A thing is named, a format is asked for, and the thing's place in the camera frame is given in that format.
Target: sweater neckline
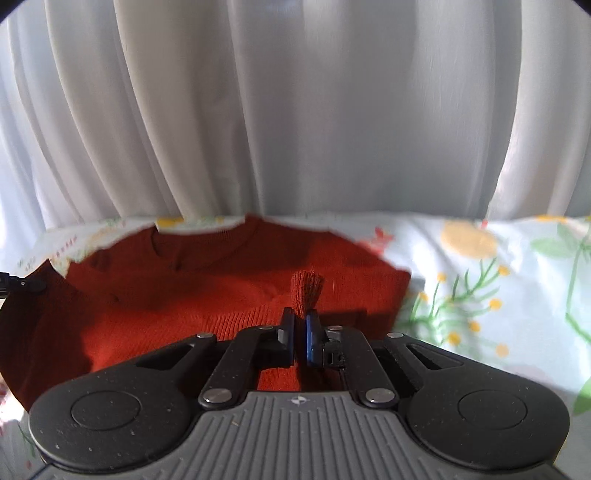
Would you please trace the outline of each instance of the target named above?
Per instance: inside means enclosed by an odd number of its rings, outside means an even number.
[[[162,233],[154,225],[146,229],[144,247],[151,260],[171,270],[196,270],[232,255],[250,240],[262,218],[246,215],[244,222],[213,232]]]

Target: yellow flower print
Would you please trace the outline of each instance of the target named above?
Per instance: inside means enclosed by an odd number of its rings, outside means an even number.
[[[539,222],[560,222],[566,223],[566,218],[559,215],[538,215],[536,218]]]
[[[183,222],[183,217],[160,217],[156,220],[156,226],[158,228],[172,228],[175,225]]]
[[[495,236],[465,220],[446,220],[441,231],[441,244],[463,257],[484,259],[496,255]]]
[[[507,355],[509,355],[509,347],[507,347],[504,343],[499,343],[499,345],[497,345],[495,348],[495,353],[501,358],[505,358]]]
[[[478,323],[476,320],[470,320],[468,322],[468,326],[473,332],[480,332],[480,323]]]
[[[499,299],[491,299],[488,303],[488,306],[491,308],[491,310],[498,310],[503,306],[503,302],[501,302]]]
[[[462,341],[462,337],[460,337],[460,334],[457,332],[450,332],[449,335],[447,335],[447,341],[453,346],[458,346]]]

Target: curtain fold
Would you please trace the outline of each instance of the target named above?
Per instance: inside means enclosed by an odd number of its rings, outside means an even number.
[[[589,143],[589,16],[574,2],[524,0],[521,8],[517,106],[491,218],[563,215]]]
[[[112,216],[591,210],[574,2],[29,0],[0,33],[0,268]]]

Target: black bracket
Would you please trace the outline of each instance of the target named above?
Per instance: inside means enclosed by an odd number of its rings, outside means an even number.
[[[296,320],[285,309],[280,325],[226,342],[201,333],[58,385],[33,405],[31,434],[63,469],[146,465],[178,446],[205,412],[241,403],[261,370],[292,366]],[[327,390],[391,411],[419,445],[457,465],[530,468],[552,461],[569,431],[569,413],[548,388],[402,333],[368,343],[356,329],[322,326],[311,310],[305,343],[298,363],[336,379]]]
[[[0,272],[0,299],[5,299],[12,291],[37,293],[45,290],[46,284],[39,278],[19,278]]]

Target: black circular cap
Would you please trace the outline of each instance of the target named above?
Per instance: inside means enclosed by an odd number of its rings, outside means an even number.
[[[428,450],[470,469],[511,471],[552,461],[569,412],[542,385],[484,365],[430,374],[412,397],[408,426]]]
[[[510,429],[527,415],[519,398],[500,390],[469,393],[459,401],[458,409],[466,421],[486,430]]]
[[[112,430],[133,421],[141,409],[137,398],[121,391],[85,395],[72,407],[72,418],[90,430]]]

